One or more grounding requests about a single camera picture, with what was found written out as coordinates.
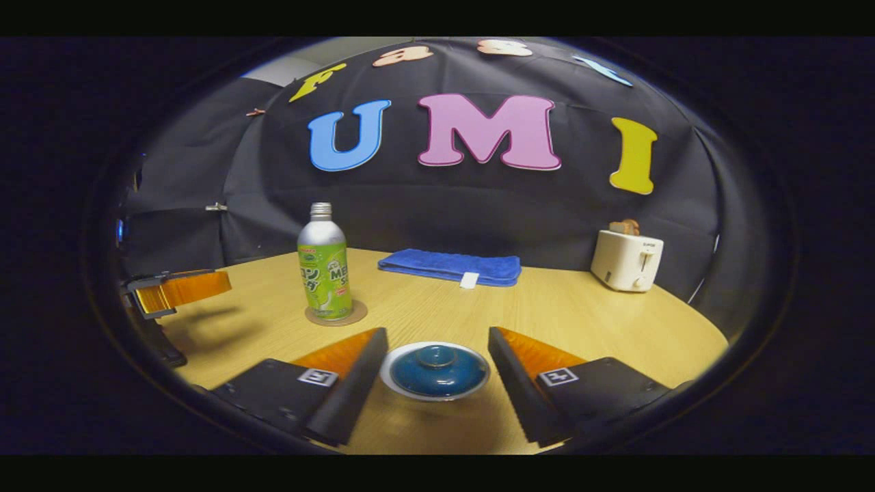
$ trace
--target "folded towel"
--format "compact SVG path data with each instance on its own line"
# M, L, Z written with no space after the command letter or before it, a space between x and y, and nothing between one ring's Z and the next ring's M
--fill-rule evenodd
M483 258L452 253L401 250L377 263L380 270L460 282L466 271L479 273L477 283L509 287L522 272L519 257Z

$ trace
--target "letter m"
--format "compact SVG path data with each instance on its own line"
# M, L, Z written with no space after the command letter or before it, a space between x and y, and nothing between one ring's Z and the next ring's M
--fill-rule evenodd
M429 95L419 100L429 109L429 148L419 154L423 165L456 165L465 156L453 144L453 131L477 162L485 163L505 135L510 145L501 162L511 167L555 171L562 161L553 153L549 112L553 101L531 95L508 97L492 117L460 94Z

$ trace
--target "cork coaster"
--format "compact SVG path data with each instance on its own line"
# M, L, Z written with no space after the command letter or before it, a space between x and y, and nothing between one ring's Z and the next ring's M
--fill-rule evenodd
M360 301L353 299L353 313L346 316L343 320L336 321L320 320L313 312L313 308L309 306L304 309L304 315L309 321L316 323L317 325L322 325L323 327L344 327L364 319L364 317L368 315L368 307Z

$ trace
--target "blue letter u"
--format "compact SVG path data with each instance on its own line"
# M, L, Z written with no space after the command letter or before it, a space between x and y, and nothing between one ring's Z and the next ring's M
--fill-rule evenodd
M335 111L311 121L310 161L322 171L346 171L368 162L380 149L382 140L382 111L392 101L381 99L365 102L353 109L354 115L361 119L359 125L359 144L349 152L338 152L334 148L334 129L343 113Z

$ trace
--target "toaster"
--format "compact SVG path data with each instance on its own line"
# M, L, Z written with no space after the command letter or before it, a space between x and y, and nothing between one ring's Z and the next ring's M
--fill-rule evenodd
M661 239L601 230L590 270L615 291L646 292L661 258Z

